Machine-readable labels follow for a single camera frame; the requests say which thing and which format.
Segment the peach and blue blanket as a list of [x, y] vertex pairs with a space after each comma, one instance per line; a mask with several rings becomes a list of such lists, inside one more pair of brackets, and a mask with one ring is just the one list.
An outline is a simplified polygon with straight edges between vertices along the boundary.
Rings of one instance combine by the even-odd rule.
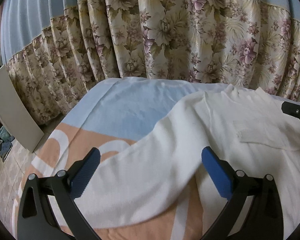
[[[59, 170], [68, 170], [74, 162], [82, 160], [93, 147], [101, 154], [101, 164], [148, 135], [156, 123], [168, 115], [183, 97], [196, 92], [222, 92], [228, 86], [234, 85], [147, 80], [138, 77], [113, 78], [96, 85], [67, 114], [33, 159], [23, 178], [19, 200], [13, 207], [16, 228], [23, 189], [30, 174], [35, 173], [39, 178], [54, 176]], [[286, 101], [300, 105], [278, 96], [270, 96], [282, 103]], [[61, 230], [71, 234], [55, 197], [48, 198]], [[241, 228], [252, 199], [252, 196], [246, 199], [230, 231], [231, 235]], [[210, 228], [202, 230], [199, 218], [202, 213], [197, 182], [192, 178], [179, 197], [164, 212], [151, 219], [108, 229], [96, 229], [87, 222], [100, 239], [202, 239]], [[300, 223], [288, 237], [283, 235], [283, 239], [300, 239]]]

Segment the white knit sweater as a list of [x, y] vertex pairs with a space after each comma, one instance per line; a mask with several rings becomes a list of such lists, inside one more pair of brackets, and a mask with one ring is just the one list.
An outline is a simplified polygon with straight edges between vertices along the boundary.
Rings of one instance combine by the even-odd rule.
[[236, 170], [274, 177], [288, 237], [300, 223], [300, 120], [281, 106], [260, 88], [185, 96], [148, 135], [103, 161], [76, 204], [93, 228], [133, 225], [164, 212], [195, 178], [206, 231], [225, 205], [202, 165], [208, 146]]

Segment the grey board panel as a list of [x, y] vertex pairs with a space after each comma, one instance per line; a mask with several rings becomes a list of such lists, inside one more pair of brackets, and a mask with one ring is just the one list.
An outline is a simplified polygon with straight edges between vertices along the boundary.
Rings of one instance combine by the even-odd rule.
[[19, 98], [4, 66], [0, 68], [0, 122], [30, 152], [34, 152], [44, 136]]

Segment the blue and floral curtain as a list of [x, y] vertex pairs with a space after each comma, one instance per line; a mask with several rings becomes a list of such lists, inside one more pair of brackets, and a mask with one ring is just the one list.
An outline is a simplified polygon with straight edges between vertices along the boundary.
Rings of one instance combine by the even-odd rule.
[[39, 125], [113, 77], [231, 83], [300, 102], [299, 0], [5, 0], [0, 49]]

